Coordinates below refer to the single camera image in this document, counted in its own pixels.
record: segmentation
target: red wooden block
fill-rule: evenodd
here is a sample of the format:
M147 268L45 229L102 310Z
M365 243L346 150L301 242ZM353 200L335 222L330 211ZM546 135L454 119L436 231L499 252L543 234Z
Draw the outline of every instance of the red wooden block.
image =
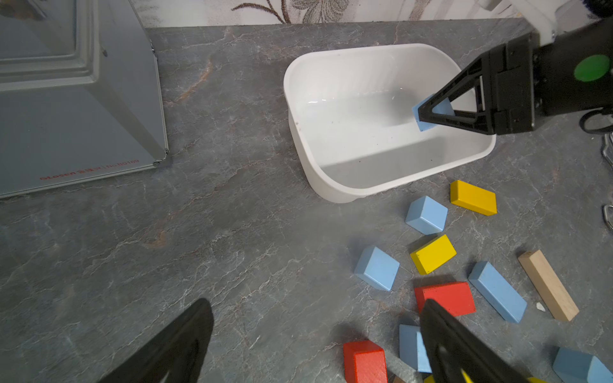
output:
M371 341L343 345L347 383L387 383L385 351Z
M451 282L415 289L417 309L421 313L426 299L434 299L449 314L460 316L477 311L474 307L473 294L470 293L468 282Z

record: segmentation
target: floral wallpaper pattern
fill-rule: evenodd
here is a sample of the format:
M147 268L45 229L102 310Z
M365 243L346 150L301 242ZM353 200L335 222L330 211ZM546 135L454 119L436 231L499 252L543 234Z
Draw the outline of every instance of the floral wallpaper pattern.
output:
M518 17L509 0L131 0L146 27Z

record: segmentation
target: gray cabinet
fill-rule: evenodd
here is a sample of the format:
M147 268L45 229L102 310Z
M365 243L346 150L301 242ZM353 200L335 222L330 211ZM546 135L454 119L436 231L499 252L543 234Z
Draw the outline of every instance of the gray cabinet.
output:
M128 0L0 8L0 197L165 165L158 67Z

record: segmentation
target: blue cube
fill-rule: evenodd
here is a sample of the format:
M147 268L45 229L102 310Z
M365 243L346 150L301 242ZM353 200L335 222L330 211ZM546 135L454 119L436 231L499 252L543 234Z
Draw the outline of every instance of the blue cube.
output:
M400 325L400 360L420 373L432 372L418 326Z
M594 355L558 350L554 371L564 383L613 383L613 374Z
M447 220L447 208L425 196L412 202L406 215L406 223L422 234L443 231Z
M431 94L430 97L426 98L425 100L423 100L422 102L420 102L419 104L413 107L413 115L415 116L415 120L417 121L417 126L420 132L427 131L428 129L432 129L433 127L437 125L433 123L427 123L425 121L420 121L419 113L417 111L417 109L419 109L419 107L422 106L424 102L428 101L432 96L434 96L434 94ZM441 101L437 106L433 107L432 112L440 114L440 115L455 116L454 108L453 106L451 106L451 101L449 101L449 99L445 99Z
M376 246L369 246L362 251L357 261L355 274L378 290L390 291L400 263L382 252Z
M490 262L477 262L468 280L490 305L494 306L502 318L513 323L522 320L528 303Z

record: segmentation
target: yellow wooden block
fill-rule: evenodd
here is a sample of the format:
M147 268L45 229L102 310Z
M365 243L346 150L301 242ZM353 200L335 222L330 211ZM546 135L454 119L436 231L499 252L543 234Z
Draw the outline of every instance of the yellow wooden block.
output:
M473 383L473 381L470 379L470 377L464 372L464 370L462 370L462 375L464 375L464 380L466 381L466 383ZM434 381L434 375L430 375L429 377L424 379L424 383L435 383Z
M442 235L411 253L419 274L430 274L457 254L447 235Z
M486 216L498 212L495 193L460 180L451 184L451 203Z
M545 301L549 312L557 320L572 320L579 314L579 308L575 305L568 291L558 278L545 255L540 250L525 252L519 258L524 270L536 287L536 291Z

